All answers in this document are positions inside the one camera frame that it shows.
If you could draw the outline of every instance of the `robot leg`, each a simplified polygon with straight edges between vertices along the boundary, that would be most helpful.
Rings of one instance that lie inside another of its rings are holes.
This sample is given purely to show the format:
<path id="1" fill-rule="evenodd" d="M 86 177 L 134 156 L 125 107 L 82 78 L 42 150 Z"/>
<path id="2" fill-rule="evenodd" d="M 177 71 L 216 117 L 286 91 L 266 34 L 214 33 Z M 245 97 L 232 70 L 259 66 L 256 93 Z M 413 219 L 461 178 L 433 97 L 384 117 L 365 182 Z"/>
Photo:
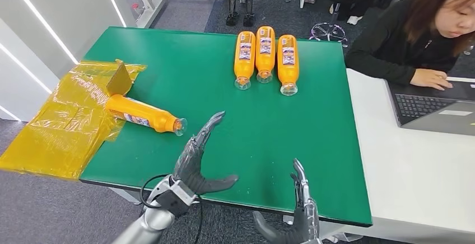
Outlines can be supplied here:
<path id="1" fill-rule="evenodd" d="M 228 0 L 229 14 L 226 19 L 226 26 L 236 26 L 239 14 L 236 12 L 236 0 Z"/>
<path id="2" fill-rule="evenodd" d="M 252 27 L 254 25 L 254 13 L 252 11 L 253 0 L 246 0 L 246 15 L 244 16 L 245 27 Z"/>

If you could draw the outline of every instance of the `black cable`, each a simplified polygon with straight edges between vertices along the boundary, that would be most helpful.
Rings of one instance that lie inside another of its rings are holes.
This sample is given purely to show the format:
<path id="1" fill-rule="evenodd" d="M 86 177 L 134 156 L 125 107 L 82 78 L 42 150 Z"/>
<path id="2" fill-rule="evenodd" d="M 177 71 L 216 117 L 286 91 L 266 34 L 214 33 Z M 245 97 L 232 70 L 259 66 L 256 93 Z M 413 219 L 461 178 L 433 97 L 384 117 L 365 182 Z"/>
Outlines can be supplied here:
<path id="1" fill-rule="evenodd" d="M 199 212 L 200 212 L 200 218 L 199 218 L 199 227 L 198 227 L 198 233 L 196 234 L 196 238 L 194 239 L 194 244 L 198 243 L 199 240 L 199 235 L 201 235 L 201 228 L 203 227 L 203 199 L 201 196 L 198 195 L 199 198 Z"/>
<path id="2" fill-rule="evenodd" d="M 148 181 L 145 182 L 145 184 L 143 184 L 142 188 L 140 188 L 140 202 L 142 202 L 142 204 L 148 208 L 151 208 L 151 209 L 160 209 L 161 206 L 154 206 L 154 205 L 150 205 L 149 203 L 147 203 L 147 200 L 143 198 L 143 189 L 145 189 L 145 186 L 147 186 L 147 184 L 155 179 L 158 179 L 158 178 L 163 178 L 163 177 L 166 177 L 168 176 L 169 174 L 162 174 L 162 175 L 157 175 L 157 176 L 154 176 L 154 177 L 151 177 L 150 179 L 148 179 Z"/>

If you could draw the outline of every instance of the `orange bottle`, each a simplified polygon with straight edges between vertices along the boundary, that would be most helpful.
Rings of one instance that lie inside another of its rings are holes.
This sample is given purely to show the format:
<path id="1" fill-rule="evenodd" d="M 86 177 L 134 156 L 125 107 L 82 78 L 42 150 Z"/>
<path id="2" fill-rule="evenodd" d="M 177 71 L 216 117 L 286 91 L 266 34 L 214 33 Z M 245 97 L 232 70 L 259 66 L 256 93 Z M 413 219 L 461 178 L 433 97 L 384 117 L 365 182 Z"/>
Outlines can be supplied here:
<path id="1" fill-rule="evenodd" d="M 297 40 L 292 35 L 282 35 L 277 45 L 277 72 L 282 83 L 281 93 L 292 96 L 299 90 L 299 52 Z"/>
<path id="2" fill-rule="evenodd" d="M 181 136 L 187 129 L 186 119 L 178 119 L 167 111 L 122 95 L 112 95 L 105 108 L 117 118 L 149 126 L 160 133 L 168 131 Z"/>
<path id="3" fill-rule="evenodd" d="M 236 54 L 234 57 L 234 85 L 240 90 L 251 86 L 251 76 L 254 73 L 255 35 L 250 31 L 243 31 L 237 36 Z"/>
<path id="4" fill-rule="evenodd" d="M 257 30 L 255 66 L 258 70 L 257 81 L 268 83 L 272 80 L 272 70 L 276 64 L 276 34 L 269 26 Z"/>

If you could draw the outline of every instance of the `laptop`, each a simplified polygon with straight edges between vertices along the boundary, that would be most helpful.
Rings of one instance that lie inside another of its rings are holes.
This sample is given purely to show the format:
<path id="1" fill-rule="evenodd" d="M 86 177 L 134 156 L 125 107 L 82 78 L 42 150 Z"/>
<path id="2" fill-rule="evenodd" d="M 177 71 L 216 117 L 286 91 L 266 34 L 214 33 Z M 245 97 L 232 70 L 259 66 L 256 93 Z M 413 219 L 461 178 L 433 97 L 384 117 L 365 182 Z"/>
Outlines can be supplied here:
<path id="1" fill-rule="evenodd" d="M 445 91 L 388 83 L 399 126 L 475 136 L 475 83 L 450 83 Z"/>

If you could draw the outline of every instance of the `yellow plastic bag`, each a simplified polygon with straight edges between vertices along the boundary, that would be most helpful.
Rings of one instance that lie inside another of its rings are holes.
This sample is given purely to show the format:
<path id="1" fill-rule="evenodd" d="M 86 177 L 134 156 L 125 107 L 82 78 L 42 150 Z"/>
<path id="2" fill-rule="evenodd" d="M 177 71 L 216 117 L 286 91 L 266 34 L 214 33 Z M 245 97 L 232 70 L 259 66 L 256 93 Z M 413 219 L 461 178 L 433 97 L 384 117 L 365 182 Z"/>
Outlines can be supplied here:
<path id="1" fill-rule="evenodd" d="M 82 61 L 0 157 L 0 168 L 78 179 L 102 142 L 114 140 L 124 125 L 104 104 L 110 95 L 128 92 L 145 67 L 126 64 L 125 71 L 120 60 Z"/>

